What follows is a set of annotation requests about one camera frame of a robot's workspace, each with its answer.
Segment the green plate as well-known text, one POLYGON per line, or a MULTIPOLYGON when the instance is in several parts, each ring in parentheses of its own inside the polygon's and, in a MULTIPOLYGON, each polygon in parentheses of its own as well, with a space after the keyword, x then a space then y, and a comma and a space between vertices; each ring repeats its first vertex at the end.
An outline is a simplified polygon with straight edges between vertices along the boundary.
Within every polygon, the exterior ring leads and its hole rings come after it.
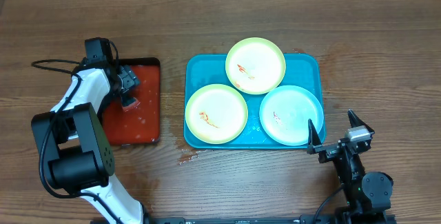
POLYGON ((286 67, 280 48, 260 37, 239 41, 225 60, 227 78, 247 94, 266 94, 276 88, 285 76, 286 67))
POLYGON ((228 143, 245 129, 248 108, 241 93, 228 85, 201 87, 185 106, 185 122, 199 140, 211 145, 228 143))

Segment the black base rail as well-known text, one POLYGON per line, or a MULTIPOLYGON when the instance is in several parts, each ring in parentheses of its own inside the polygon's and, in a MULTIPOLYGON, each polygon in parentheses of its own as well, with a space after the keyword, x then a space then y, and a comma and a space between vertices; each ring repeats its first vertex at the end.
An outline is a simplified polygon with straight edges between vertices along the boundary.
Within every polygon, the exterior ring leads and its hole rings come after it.
POLYGON ((296 218, 151 218, 147 219, 149 224, 334 224, 342 223, 337 221, 334 215, 325 214, 319 216, 313 222, 313 215, 301 215, 296 218))

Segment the light blue plate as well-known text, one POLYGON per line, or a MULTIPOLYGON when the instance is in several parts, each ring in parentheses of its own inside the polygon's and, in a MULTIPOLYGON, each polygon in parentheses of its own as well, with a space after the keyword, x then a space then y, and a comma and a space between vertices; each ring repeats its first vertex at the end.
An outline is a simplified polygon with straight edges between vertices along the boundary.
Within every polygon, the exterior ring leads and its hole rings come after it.
POLYGON ((259 109, 260 123, 267 135, 282 145, 300 146, 308 142, 308 123, 317 132, 325 126, 320 101, 309 90, 283 85, 268 92, 259 109))

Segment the black tray with red liquid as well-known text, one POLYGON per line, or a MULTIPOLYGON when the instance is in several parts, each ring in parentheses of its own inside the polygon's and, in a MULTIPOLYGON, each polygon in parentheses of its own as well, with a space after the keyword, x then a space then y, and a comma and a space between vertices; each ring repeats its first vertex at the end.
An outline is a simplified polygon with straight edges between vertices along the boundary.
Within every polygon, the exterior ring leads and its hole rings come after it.
POLYGON ((123 59, 140 84, 129 92, 136 102, 124 108, 116 97, 101 113, 101 123, 110 145, 153 144, 160 139, 161 66, 157 58, 123 59))

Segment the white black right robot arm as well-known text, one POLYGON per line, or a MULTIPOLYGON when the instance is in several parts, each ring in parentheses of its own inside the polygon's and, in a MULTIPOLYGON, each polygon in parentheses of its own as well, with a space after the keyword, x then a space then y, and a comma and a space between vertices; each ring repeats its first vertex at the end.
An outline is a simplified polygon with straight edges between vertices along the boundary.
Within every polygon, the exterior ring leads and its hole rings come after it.
POLYGON ((320 163, 332 162, 340 186, 319 206, 313 216, 301 216, 301 223, 396 224, 396 217, 387 214, 391 208, 393 179, 384 172, 365 172, 360 154, 371 149, 375 131, 353 110, 348 110, 351 127, 345 136, 330 145, 323 145, 312 120, 308 120, 308 154, 317 154, 320 163), (322 210, 339 192, 347 205, 336 208, 334 214, 322 210))

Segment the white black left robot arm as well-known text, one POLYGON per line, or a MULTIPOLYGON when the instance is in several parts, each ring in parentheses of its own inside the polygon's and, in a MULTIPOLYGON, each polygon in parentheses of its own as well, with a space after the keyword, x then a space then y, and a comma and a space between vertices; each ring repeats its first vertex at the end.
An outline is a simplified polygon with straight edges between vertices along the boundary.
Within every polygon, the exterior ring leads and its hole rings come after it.
POLYGON ((106 223, 149 223, 144 205, 133 198, 115 174, 111 145, 101 114, 111 100, 139 85, 133 67, 157 59, 84 58, 66 73, 71 85, 48 112, 37 114, 31 128, 39 153, 39 177, 56 198, 83 198, 106 223))

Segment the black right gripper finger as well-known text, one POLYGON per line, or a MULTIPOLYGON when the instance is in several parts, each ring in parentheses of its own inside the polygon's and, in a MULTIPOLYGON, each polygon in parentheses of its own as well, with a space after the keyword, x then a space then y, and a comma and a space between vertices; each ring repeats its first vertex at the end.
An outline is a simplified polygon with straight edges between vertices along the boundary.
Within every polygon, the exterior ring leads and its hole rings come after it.
POLYGON ((347 111, 347 115, 348 115, 348 119, 350 122, 350 125, 352 128, 356 128, 356 127, 360 127, 360 126, 365 126, 368 130, 370 130, 371 128, 364 122, 362 121, 352 109, 349 109, 347 111))
POLYGON ((308 120, 308 144, 307 144, 307 153, 315 154, 317 153, 317 149, 322 147, 322 142, 316 128, 311 119, 308 120))

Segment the teal plastic serving tray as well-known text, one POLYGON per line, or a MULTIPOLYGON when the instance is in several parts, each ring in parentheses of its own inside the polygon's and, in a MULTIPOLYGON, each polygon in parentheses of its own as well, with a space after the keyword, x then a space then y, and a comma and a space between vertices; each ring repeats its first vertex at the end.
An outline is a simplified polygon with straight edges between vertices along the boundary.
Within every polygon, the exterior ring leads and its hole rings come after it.
MULTIPOLYGON (((282 85, 296 85, 311 92, 323 105, 320 68, 317 60, 308 54, 284 54, 286 73, 282 85)), ((209 84, 230 86, 225 71, 226 54, 199 54, 187 63, 185 77, 185 102, 199 88, 209 84)), ((183 137, 188 145, 200 150, 290 150, 295 147, 283 145, 266 134, 258 116, 263 95, 243 94, 248 107, 248 120, 242 133, 234 140, 213 145, 196 138, 183 124, 183 137)))

